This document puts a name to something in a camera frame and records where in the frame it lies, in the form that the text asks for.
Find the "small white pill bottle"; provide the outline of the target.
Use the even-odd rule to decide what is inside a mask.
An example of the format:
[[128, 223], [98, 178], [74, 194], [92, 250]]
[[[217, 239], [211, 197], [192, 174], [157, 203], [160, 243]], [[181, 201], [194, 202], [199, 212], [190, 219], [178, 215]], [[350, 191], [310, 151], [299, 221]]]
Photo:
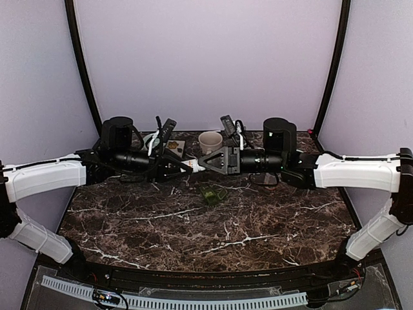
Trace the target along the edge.
[[198, 159], [185, 160], [185, 161], [182, 161], [182, 164], [190, 167], [190, 173], [198, 173], [198, 172], [203, 172], [206, 170], [205, 167], [202, 167], [198, 163]]

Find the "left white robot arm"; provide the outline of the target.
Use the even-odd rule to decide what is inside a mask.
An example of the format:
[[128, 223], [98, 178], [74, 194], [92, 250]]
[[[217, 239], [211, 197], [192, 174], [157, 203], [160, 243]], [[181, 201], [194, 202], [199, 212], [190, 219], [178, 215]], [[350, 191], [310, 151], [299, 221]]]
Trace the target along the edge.
[[183, 161], [166, 149], [175, 125], [171, 119], [159, 123], [149, 142], [144, 142], [131, 118], [117, 116], [103, 122], [100, 138], [91, 149], [52, 160], [1, 166], [1, 237], [48, 256], [65, 265], [78, 282], [86, 281], [91, 268], [82, 261], [74, 242], [31, 219], [17, 208], [17, 201], [56, 189], [98, 184], [116, 174], [156, 182], [191, 174], [194, 161]]

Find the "orange pill bottle grey cap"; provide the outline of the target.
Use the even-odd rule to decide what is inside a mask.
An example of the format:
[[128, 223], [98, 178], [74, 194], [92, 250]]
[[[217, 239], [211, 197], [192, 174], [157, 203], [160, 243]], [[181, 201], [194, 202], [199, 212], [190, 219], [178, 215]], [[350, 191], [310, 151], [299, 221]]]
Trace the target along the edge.
[[277, 178], [273, 174], [266, 173], [263, 177], [264, 187], [275, 187], [277, 185]]

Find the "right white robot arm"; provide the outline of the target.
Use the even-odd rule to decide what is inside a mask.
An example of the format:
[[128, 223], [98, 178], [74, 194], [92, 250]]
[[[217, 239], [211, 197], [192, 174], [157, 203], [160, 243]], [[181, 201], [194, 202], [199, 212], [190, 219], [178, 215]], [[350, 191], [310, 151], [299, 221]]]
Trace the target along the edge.
[[296, 126], [283, 118], [263, 122], [263, 148], [244, 147], [240, 128], [230, 116], [221, 117], [226, 134], [236, 143], [199, 158], [196, 172], [223, 175], [274, 173], [299, 189], [352, 187], [386, 191], [385, 206], [358, 232], [344, 242], [343, 252], [330, 264], [329, 274], [343, 280], [354, 270], [354, 262], [386, 241], [396, 231], [412, 225], [412, 151], [402, 148], [383, 156], [345, 156], [330, 151], [309, 154], [297, 149]]

